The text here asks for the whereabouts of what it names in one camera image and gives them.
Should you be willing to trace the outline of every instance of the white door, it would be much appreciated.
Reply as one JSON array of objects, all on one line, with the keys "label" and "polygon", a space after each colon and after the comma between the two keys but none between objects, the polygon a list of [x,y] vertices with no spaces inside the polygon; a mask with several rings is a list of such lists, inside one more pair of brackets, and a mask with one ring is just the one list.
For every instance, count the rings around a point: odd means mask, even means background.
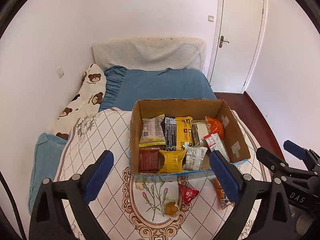
[{"label": "white door", "polygon": [[262,14],[263,0],[223,0],[219,43],[210,80],[214,92],[241,93],[257,48]]}]

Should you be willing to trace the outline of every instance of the bear print pillow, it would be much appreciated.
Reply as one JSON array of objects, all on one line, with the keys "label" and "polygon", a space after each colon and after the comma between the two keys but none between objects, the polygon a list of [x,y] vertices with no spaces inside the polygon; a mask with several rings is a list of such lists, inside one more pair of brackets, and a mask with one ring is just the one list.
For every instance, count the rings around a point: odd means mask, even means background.
[{"label": "bear print pillow", "polygon": [[82,86],[63,109],[49,133],[68,140],[69,132],[80,117],[96,114],[106,92],[107,79],[101,68],[92,64],[82,78]]}]

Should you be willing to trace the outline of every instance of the patterned tablecloth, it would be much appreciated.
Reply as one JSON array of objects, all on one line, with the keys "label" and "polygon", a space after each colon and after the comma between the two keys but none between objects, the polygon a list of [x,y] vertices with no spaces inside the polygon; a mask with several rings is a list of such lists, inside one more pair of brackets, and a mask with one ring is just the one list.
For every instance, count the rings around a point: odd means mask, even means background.
[{"label": "patterned tablecloth", "polygon": [[[234,112],[249,147],[251,159],[238,169],[255,179],[270,181],[270,174],[256,159],[258,142]],[[226,221],[232,206],[221,210],[211,177],[180,180],[179,183],[200,191],[188,205],[182,202],[177,181],[135,182],[129,171],[129,124],[131,112],[105,110],[80,119],[74,126],[61,156],[55,181],[81,174],[108,149],[114,154],[115,165],[98,197],[89,204],[93,214],[110,239],[149,240],[212,239]],[[172,220],[159,214],[166,197],[178,200],[180,216]],[[75,236],[84,239],[68,201],[63,200]],[[239,237],[245,238],[259,208],[256,201],[247,224]]]}]

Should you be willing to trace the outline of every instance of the red triangular package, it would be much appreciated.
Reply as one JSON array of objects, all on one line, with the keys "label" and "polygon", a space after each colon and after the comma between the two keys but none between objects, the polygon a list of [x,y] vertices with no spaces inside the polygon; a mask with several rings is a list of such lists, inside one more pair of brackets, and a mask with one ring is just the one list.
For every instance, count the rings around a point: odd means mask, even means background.
[{"label": "red triangular package", "polygon": [[199,194],[199,191],[196,189],[189,188],[179,183],[178,185],[185,204],[189,204],[191,200],[193,200]]}]

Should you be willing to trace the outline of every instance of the black cable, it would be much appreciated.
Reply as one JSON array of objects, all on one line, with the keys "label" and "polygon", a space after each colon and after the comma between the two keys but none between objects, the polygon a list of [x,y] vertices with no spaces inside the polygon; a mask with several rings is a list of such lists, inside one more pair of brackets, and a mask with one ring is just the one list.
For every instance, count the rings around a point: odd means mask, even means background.
[{"label": "black cable", "polygon": [[18,224],[18,227],[19,227],[19,231],[20,231],[21,237],[22,237],[23,240],[27,240],[26,233],[24,232],[24,229],[23,229],[23,226],[22,226],[22,222],[21,222],[21,218],[20,218],[20,215],[19,215],[19,211],[18,211],[16,202],[14,201],[14,198],[12,196],[12,193],[11,193],[10,189],[9,189],[9,186],[8,186],[7,182],[5,181],[1,171],[0,171],[0,181],[1,181],[6,193],[7,193],[8,197],[9,197],[9,199],[10,199],[14,215],[16,216],[16,220],[17,220],[17,224]]}]

